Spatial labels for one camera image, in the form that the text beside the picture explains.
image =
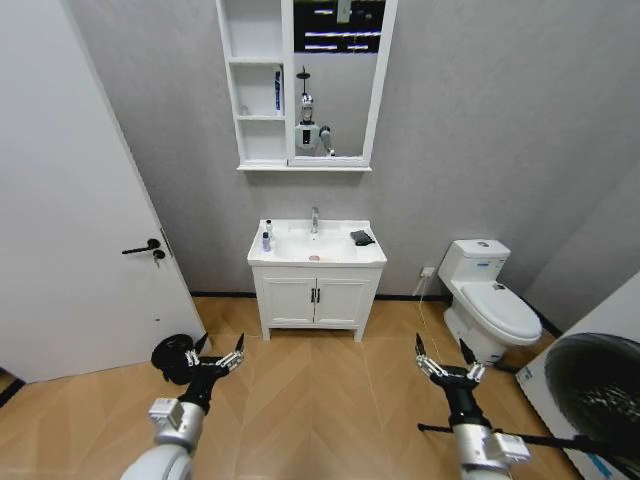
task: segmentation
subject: faucet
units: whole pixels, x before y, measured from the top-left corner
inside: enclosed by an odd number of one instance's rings
[[[311,209],[311,233],[318,233],[318,207]]]

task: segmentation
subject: cabinet leg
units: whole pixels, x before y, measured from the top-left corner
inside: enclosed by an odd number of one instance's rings
[[[353,334],[353,341],[360,343],[362,341],[362,336],[364,335],[364,327],[357,329]]]

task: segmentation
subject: cabinet door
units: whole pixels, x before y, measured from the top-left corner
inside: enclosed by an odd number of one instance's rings
[[[313,323],[315,278],[263,277],[268,324]]]
[[[366,317],[370,280],[318,278],[315,323],[359,325]]]

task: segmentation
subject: gray wall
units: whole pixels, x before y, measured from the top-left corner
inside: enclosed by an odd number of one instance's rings
[[[400,0],[369,174],[236,172],[213,1],[70,3],[193,290],[252,290],[258,219],[318,205],[372,220],[382,293],[465,237],[511,247],[503,280],[524,292],[639,162],[637,0]],[[628,230],[606,274],[637,262],[616,255]]]
[[[559,328],[569,328],[640,271],[638,208],[640,166],[609,192],[527,288],[527,299]]]

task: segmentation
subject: toilet lid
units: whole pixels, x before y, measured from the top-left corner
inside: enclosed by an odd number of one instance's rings
[[[485,321],[520,338],[540,336],[538,316],[515,293],[499,283],[475,283],[462,287],[462,293]]]

